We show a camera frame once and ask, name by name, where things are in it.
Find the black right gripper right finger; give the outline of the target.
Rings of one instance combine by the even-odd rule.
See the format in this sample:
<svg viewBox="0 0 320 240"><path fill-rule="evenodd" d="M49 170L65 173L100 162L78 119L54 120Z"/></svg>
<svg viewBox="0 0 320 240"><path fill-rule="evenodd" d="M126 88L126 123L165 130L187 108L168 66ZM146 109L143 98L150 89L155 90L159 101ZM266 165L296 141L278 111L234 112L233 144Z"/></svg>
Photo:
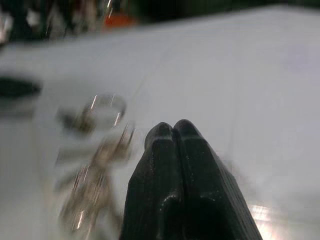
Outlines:
<svg viewBox="0 0 320 240"><path fill-rule="evenodd" d="M181 163L187 240L260 240L262 236L238 183L196 126L174 128Z"/></svg>

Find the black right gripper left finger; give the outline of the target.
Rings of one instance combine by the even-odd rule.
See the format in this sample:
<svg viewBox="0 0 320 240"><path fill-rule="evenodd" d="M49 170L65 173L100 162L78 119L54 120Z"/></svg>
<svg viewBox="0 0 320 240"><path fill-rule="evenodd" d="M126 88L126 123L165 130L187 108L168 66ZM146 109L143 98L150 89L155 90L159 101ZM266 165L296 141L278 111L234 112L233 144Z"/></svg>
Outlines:
<svg viewBox="0 0 320 240"><path fill-rule="evenodd" d="M183 240L185 186L182 154L166 122L146 135L144 151L127 185L122 240Z"/></svg>

